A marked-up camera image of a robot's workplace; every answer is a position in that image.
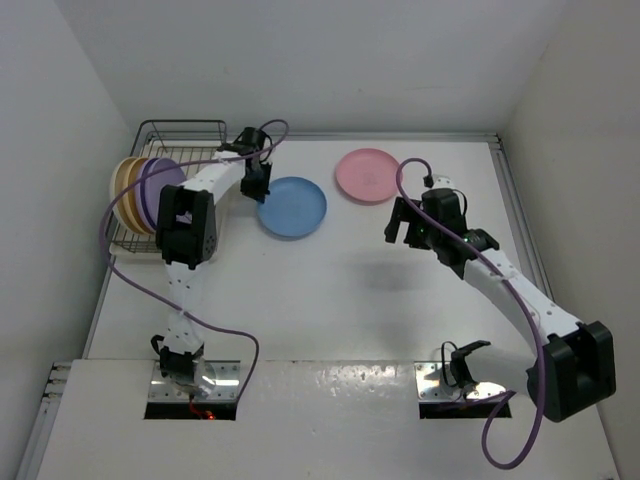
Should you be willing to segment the blue plate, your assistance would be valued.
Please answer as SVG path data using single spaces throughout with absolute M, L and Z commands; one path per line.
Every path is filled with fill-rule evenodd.
M 327 213 L 327 199 L 314 182 L 283 177 L 270 184 L 270 194 L 257 205 L 257 217 L 270 233 L 297 239 L 315 232 Z

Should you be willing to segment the pink plate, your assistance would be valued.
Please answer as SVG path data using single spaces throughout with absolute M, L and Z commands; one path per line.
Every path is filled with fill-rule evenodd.
M 336 165 L 337 185 L 351 199 L 363 203 L 385 202 L 397 194 L 398 161 L 375 148 L 347 153 Z

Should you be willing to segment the purple plate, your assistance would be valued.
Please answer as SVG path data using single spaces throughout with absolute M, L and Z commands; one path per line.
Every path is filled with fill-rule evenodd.
M 159 160 L 155 164 L 153 170 L 150 173 L 156 172 L 147 178 L 145 181 L 148 185 L 153 184 L 158 194 L 158 210 L 160 204 L 160 195 L 162 189 L 167 185 L 177 186 L 186 180 L 186 175 L 180 167 L 177 167 L 177 163 L 171 158 L 158 157 Z
M 149 158 L 145 160 L 138 172 L 137 179 L 149 174 L 159 158 Z M 158 194 L 153 184 L 148 185 L 147 181 L 140 182 L 134 189 L 136 206 L 138 213 L 145 227 L 154 232 L 156 230 L 156 222 L 158 215 Z

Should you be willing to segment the orange plate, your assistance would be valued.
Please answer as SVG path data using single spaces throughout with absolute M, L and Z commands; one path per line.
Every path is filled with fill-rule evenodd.
M 119 170 L 120 192 L 123 192 L 137 179 L 137 174 L 143 161 L 144 158 L 142 157 L 129 157 L 124 161 L 123 166 Z M 135 190 L 133 188 L 129 189 L 121 198 L 119 207 L 123 211 L 122 215 L 127 227 L 136 234 L 145 234 L 146 230 L 144 229 L 140 214 L 137 211 Z

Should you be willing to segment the cream plate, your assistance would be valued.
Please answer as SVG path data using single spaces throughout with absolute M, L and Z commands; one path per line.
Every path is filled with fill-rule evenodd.
M 123 159 L 113 170 L 111 175 L 111 179 L 109 182 L 109 197 L 110 200 L 113 200 L 121 191 L 121 178 L 126 173 L 126 169 L 128 166 L 135 160 L 135 157 L 126 157 Z M 117 202 L 113 208 L 113 215 L 116 217 L 118 222 L 125 226 L 123 214 L 120 211 L 120 202 Z

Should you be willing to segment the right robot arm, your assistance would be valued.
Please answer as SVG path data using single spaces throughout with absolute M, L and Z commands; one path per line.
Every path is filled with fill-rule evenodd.
M 470 229 L 451 188 L 421 198 L 396 198 L 384 230 L 396 241 L 402 223 L 410 248 L 432 251 L 457 277 L 484 295 L 530 346 L 533 363 L 501 359 L 487 340 L 453 351 L 444 378 L 467 389 L 479 374 L 501 376 L 510 390 L 525 391 L 544 416 L 561 422 L 616 391 L 614 341 L 601 322 L 585 323 L 557 306 L 508 259 L 488 232 Z

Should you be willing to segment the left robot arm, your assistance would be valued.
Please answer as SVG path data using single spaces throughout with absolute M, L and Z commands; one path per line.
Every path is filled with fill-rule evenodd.
M 183 385 L 195 385 L 204 369 L 204 340 L 189 312 L 202 293 L 203 266 L 218 249 L 216 207 L 234 187 L 258 203 L 269 195 L 272 163 L 261 155 L 271 138 L 262 129 L 247 127 L 214 153 L 213 164 L 160 194 L 156 245 L 169 277 L 170 299 L 177 306 L 166 333 L 155 336 L 161 373 Z

